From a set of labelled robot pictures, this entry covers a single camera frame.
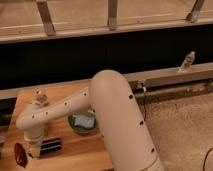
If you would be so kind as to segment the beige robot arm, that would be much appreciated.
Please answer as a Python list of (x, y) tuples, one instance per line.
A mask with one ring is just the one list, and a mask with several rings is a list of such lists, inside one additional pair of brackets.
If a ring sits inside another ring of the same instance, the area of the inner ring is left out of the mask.
[(29, 145), (37, 146), (46, 123), (88, 108), (95, 112), (114, 171), (165, 171), (130, 84), (114, 70), (98, 72), (88, 87), (56, 103), (29, 105), (16, 127)]

